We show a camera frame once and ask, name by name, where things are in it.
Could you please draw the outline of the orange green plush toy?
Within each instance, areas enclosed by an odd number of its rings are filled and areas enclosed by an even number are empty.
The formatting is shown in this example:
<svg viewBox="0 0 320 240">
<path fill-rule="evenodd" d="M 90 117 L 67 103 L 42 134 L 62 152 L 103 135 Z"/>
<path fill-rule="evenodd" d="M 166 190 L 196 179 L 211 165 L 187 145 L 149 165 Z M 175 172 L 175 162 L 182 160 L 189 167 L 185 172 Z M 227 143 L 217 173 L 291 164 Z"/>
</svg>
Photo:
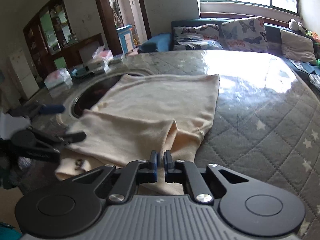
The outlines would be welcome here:
<svg viewBox="0 0 320 240">
<path fill-rule="evenodd" d="M 311 37 L 315 41 L 315 43 L 320 44 L 320 39 L 316 32 L 308 30 L 306 32 L 306 35 Z"/>
</svg>

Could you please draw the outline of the round metal table recess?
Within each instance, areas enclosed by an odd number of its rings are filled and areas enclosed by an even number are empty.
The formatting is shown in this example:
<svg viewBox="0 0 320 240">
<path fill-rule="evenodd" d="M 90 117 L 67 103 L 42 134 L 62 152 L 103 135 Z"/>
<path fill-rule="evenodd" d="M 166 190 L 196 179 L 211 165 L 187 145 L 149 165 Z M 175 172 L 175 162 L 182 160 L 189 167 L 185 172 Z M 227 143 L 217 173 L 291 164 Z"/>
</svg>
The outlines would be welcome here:
<svg viewBox="0 0 320 240">
<path fill-rule="evenodd" d="M 143 68 L 123 70 L 97 76 L 89 80 L 88 83 L 81 83 L 81 87 L 63 102 L 66 110 L 56 116 L 57 123 L 62 126 L 71 126 L 83 115 L 84 110 L 92 108 L 125 74 L 149 76 L 154 73 Z"/>
</svg>

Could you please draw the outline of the light blue small cabinet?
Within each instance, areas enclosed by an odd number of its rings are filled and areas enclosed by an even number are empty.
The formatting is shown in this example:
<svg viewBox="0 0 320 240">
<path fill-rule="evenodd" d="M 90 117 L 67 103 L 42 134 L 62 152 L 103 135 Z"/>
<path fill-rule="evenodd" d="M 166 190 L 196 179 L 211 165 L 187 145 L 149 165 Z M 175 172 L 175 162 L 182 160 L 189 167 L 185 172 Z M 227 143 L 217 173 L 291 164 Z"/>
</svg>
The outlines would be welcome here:
<svg viewBox="0 0 320 240">
<path fill-rule="evenodd" d="M 131 52 L 135 48 L 131 28 L 132 25 L 128 24 L 116 29 L 124 54 Z"/>
</svg>

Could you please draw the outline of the large butterfly print cushion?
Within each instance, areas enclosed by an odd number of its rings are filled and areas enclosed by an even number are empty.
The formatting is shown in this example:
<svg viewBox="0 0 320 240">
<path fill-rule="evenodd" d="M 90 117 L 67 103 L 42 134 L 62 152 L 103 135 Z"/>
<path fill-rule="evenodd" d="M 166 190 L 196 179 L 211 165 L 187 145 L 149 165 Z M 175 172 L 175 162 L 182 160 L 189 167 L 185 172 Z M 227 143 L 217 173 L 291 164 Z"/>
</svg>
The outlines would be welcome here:
<svg viewBox="0 0 320 240">
<path fill-rule="evenodd" d="M 268 53 L 269 46 L 262 17 L 227 21 L 220 27 L 229 50 Z"/>
</svg>

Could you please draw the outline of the small butterfly print cushion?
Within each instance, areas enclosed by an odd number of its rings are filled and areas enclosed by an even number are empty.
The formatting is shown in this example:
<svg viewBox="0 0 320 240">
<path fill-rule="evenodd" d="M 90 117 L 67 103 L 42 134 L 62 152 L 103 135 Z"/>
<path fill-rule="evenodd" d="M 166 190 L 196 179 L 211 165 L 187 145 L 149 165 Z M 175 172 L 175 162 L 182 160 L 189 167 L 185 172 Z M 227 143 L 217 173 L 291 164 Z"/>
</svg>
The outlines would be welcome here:
<svg viewBox="0 0 320 240">
<path fill-rule="evenodd" d="M 223 50 L 218 25 L 174 27 L 173 50 Z"/>
</svg>

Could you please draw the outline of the pink white tissue pack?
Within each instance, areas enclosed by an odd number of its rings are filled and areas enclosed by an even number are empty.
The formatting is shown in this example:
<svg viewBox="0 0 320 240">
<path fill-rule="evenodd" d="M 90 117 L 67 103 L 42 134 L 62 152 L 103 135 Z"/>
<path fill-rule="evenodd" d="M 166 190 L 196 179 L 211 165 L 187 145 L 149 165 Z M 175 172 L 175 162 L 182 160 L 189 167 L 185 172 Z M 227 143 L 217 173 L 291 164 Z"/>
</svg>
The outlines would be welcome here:
<svg viewBox="0 0 320 240">
<path fill-rule="evenodd" d="M 71 81 L 71 75 L 66 68 L 60 68 L 50 73 L 44 80 L 44 84 L 47 89 L 52 89 L 62 83 Z"/>
</svg>

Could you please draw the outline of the dark wooden display cabinet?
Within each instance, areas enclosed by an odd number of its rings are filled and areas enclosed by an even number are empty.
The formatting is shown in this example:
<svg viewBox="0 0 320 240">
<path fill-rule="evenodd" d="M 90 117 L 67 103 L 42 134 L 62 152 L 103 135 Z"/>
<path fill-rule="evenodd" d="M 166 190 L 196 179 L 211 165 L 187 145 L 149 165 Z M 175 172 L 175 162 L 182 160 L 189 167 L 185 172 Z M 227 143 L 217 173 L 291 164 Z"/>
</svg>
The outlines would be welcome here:
<svg viewBox="0 0 320 240">
<path fill-rule="evenodd" d="M 35 70 L 41 78 L 59 68 L 72 69 L 103 46 L 101 33 L 79 39 L 72 31 L 63 0 L 50 0 L 23 28 Z"/>
</svg>

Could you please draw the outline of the white refrigerator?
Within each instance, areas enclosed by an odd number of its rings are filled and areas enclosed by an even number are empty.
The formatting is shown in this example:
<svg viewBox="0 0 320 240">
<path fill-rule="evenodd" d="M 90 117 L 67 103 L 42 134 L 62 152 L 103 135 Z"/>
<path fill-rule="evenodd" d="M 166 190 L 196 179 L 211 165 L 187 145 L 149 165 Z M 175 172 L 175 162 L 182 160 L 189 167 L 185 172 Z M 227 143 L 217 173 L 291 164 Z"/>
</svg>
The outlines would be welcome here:
<svg viewBox="0 0 320 240">
<path fill-rule="evenodd" d="M 9 55 L 9 63 L 19 92 L 25 100 L 29 100 L 39 90 L 23 49 Z"/>
</svg>

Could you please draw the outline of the white black plush toy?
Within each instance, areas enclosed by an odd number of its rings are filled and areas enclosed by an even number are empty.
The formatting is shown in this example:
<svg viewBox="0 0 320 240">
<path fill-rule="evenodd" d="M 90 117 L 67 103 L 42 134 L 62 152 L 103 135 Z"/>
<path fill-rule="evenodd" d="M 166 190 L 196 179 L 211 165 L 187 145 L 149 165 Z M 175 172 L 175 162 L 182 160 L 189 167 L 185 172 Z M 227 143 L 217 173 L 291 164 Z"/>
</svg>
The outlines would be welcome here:
<svg viewBox="0 0 320 240">
<path fill-rule="evenodd" d="M 304 27 L 304 25 L 301 22 L 297 22 L 293 18 L 289 20 L 288 25 L 291 31 L 295 31 L 302 34 L 306 34 L 307 32 L 307 29 Z"/>
</svg>

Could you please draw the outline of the dark wooden door frame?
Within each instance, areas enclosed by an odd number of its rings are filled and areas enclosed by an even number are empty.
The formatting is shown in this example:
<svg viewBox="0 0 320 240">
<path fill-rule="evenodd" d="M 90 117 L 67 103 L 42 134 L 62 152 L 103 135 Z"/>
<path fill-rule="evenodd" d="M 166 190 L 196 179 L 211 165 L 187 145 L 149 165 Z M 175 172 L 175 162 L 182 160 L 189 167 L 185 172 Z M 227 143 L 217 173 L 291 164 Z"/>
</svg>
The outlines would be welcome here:
<svg viewBox="0 0 320 240">
<path fill-rule="evenodd" d="M 95 0 L 107 46 L 114 55 L 123 53 L 116 29 L 131 24 L 135 48 L 132 55 L 151 38 L 144 0 Z"/>
</svg>

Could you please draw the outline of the white tissue box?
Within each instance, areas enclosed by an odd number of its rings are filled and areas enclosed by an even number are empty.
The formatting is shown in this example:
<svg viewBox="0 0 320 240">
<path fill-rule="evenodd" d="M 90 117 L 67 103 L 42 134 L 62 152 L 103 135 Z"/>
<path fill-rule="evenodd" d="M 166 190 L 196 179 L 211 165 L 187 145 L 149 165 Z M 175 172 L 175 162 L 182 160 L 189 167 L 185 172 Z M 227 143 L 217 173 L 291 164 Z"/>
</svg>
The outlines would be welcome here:
<svg viewBox="0 0 320 240">
<path fill-rule="evenodd" d="M 93 54 L 92 58 L 85 64 L 85 70 L 91 72 L 98 68 L 108 69 L 109 62 L 113 59 L 110 50 L 102 50 L 98 48 Z"/>
</svg>

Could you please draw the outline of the grey plain cushion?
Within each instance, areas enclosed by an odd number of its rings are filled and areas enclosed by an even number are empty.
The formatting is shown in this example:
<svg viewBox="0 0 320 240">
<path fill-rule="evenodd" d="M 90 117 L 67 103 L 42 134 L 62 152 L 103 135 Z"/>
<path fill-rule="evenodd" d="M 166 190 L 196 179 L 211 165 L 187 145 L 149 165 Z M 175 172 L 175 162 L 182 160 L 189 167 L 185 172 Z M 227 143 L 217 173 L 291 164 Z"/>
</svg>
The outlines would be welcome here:
<svg viewBox="0 0 320 240">
<path fill-rule="evenodd" d="M 280 35 L 281 51 L 287 59 L 313 65 L 317 63 L 311 39 L 283 29 L 280 30 Z"/>
</svg>

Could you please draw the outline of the cream knit garment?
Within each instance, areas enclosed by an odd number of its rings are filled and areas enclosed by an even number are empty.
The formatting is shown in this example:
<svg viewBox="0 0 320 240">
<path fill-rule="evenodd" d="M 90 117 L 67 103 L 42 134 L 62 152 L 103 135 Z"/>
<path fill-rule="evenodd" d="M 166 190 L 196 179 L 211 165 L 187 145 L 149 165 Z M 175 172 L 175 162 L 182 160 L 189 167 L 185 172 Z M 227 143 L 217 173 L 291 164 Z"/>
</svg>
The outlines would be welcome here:
<svg viewBox="0 0 320 240">
<path fill-rule="evenodd" d="M 213 125 L 219 95 L 218 75 L 150 75 L 122 78 L 70 132 L 86 133 L 82 142 L 61 152 L 59 180 L 96 167 L 124 167 L 170 151 L 174 160 L 194 161 Z"/>
</svg>

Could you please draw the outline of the blue cloth on sofa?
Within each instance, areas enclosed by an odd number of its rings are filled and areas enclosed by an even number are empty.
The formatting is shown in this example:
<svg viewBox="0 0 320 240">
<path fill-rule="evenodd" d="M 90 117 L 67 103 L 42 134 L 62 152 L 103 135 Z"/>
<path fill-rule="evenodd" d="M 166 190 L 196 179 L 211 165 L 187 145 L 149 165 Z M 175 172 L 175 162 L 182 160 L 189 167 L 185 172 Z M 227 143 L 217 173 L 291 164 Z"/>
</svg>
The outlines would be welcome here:
<svg viewBox="0 0 320 240">
<path fill-rule="evenodd" d="M 319 67 L 311 65 L 309 62 L 299 62 L 297 68 L 299 69 L 298 75 L 303 80 L 307 80 L 310 74 L 314 74 L 317 76 L 320 75 Z"/>
</svg>

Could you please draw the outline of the blue corner sofa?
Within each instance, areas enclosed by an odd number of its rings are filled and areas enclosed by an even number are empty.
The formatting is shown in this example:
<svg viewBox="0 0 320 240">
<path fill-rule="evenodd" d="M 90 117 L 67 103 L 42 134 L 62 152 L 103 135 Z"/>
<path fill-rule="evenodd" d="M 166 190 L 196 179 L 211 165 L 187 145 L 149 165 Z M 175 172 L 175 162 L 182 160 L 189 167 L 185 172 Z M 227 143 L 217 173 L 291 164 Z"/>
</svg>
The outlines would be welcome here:
<svg viewBox="0 0 320 240">
<path fill-rule="evenodd" d="M 173 21 L 171 32 L 150 38 L 138 53 L 214 49 L 272 54 L 311 88 L 319 89 L 319 38 L 294 19 L 287 28 L 269 24 L 261 16 Z"/>
</svg>

